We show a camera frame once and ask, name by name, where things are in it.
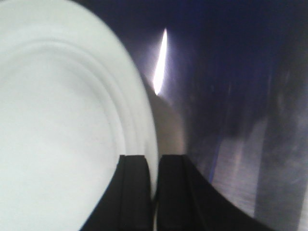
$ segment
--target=metal surface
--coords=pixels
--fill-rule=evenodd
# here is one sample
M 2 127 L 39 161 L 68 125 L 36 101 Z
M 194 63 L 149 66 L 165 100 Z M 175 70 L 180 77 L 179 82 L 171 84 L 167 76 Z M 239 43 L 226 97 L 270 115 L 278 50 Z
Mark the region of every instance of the metal surface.
M 248 215 L 279 231 L 308 230 L 308 2 L 83 4 L 115 31 L 150 84 L 167 28 L 159 97 L 185 123 L 176 152 L 187 148 Z M 154 111 L 167 120 L 168 109 Z

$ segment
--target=white plate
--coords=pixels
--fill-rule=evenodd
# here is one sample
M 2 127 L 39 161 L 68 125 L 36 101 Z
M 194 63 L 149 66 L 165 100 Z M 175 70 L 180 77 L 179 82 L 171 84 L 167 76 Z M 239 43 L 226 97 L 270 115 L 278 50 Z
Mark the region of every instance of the white plate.
M 0 3 L 0 230 L 77 231 L 120 155 L 145 155 L 154 124 L 111 30 L 65 0 Z

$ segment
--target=dark blue surface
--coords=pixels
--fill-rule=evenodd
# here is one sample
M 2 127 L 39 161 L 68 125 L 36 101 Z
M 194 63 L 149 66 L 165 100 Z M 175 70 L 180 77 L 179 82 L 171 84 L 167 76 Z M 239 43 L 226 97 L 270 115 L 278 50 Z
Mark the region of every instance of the dark blue surface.
M 243 159 L 252 149 L 246 137 L 252 136 L 259 122 L 268 120 L 266 132 L 259 135 L 266 141 L 265 146 L 261 140 L 255 142 L 262 150 L 260 162 L 248 158 L 247 168 L 254 161 L 257 165 L 257 172 L 253 173 L 256 182 L 251 182 L 256 188 L 252 198 L 257 199 L 250 215 L 273 228 L 295 231 L 306 190 L 307 165 L 293 166 L 287 156 L 295 156 L 295 163 L 305 162 L 308 122 L 302 122 L 300 138 L 295 135 L 298 130 L 291 131 L 288 126 L 297 126 L 299 122 L 292 101 L 301 105 L 297 110 L 307 118 L 307 90 L 296 84 L 299 81 L 307 86 L 305 65 L 296 65 L 307 63 L 307 1 L 87 0 L 84 4 L 117 34 L 149 81 L 163 30 L 167 28 L 167 63 L 161 97 L 184 118 L 189 156 L 214 186 L 215 177 L 219 176 L 219 155 L 228 158 L 222 143 L 244 141 L 246 153 L 230 158 L 239 156 L 239 165 L 246 165 Z M 304 74 L 294 71 L 296 68 Z M 288 72 L 293 73 L 289 87 L 282 83 Z M 289 105 L 282 112 L 278 111 L 277 89 Z M 281 118 L 284 122 L 275 124 Z M 285 148 L 279 150 L 277 157 L 271 146 L 283 146 L 290 139 L 291 149 L 300 146 L 298 152 L 302 154 Z M 297 184 L 285 177 L 294 171 L 295 181 L 303 175 Z M 221 179 L 216 182 L 228 197 L 228 193 L 224 194 L 228 186 L 220 186 Z M 237 206 L 244 210 L 241 203 Z

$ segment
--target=black rubber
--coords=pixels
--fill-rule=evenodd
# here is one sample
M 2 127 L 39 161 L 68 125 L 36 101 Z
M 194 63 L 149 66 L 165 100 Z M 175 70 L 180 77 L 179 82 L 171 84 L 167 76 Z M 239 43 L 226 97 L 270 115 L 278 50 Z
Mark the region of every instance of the black rubber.
M 272 231 L 220 195 L 185 155 L 162 157 L 158 201 L 158 231 Z
M 152 217 L 146 159 L 120 156 L 108 188 L 81 231 L 151 231 Z

